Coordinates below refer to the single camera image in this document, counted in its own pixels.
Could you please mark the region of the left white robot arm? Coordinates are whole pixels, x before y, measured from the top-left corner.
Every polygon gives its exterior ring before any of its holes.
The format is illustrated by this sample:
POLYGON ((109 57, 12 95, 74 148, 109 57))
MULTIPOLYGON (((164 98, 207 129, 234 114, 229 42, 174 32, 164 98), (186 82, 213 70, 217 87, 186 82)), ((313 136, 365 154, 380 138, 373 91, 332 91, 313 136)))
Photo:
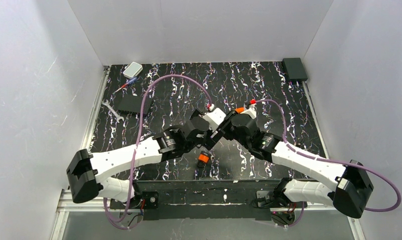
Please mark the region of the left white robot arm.
POLYGON ((218 108, 206 114, 194 112, 184 125, 171 126, 140 143, 107 152, 77 151, 66 169, 73 202, 85 203, 96 197, 127 202, 138 192, 129 189, 133 186, 129 180, 119 180, 113 175, 180 158, 204 145, 208 134, 215 131, 224 118, 225 113, 218 108))

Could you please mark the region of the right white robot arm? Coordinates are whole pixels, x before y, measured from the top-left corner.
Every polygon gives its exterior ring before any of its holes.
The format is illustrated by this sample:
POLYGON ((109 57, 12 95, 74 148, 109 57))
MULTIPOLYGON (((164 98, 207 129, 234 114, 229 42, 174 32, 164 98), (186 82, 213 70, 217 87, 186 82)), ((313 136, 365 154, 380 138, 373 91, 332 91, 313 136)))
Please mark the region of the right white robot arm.
POLYGON ((336 164, 319 160, 275 134, 261 131, 254 114, 249 111, 223 113, 216 108, 202 116, 209 126, 206 142, 208 150, 221 138, 239 142, 249 153, 267 162, 285 166, 303 173, 313 181, 283 178, 272 193, 257 200, 258 206, 288 205, 298 202, 333 206, 340 213, 358 219, 373 192, 373 184, 362 164, 351 160, 349 164, 336 164))

